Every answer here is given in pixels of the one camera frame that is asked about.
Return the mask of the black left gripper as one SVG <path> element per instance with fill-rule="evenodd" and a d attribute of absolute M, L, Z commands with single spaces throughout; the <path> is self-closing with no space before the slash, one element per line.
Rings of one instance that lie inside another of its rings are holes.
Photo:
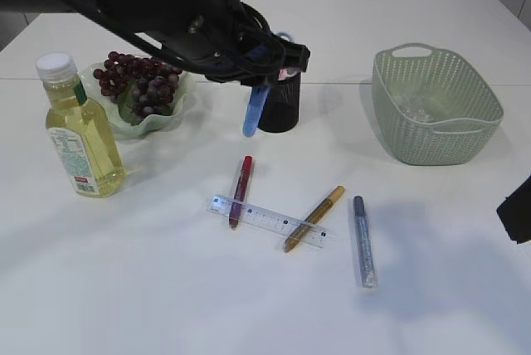
<path fill-rule="evenodd" d="M 244 86 L 275 85 L 284 69 L 306 72 L 310 50 L 305 45 L 272 35 L 249 51 L 223 51 L 221 58 L 228 62 L 228 67 L 213 67 L 213 73 L 205 74 L 209 81 L 238 82 Z"/>

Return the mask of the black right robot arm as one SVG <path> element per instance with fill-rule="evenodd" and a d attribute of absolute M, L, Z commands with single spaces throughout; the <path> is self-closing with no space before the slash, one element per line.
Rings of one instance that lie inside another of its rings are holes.
<path fill-rule="evenodd" d="M 531 238 L 530 185 L 531 177 L 528 177 L 496 209 L 496 213 L 510 240 L 515 241 L 517 244 L 528 242 Z"/>

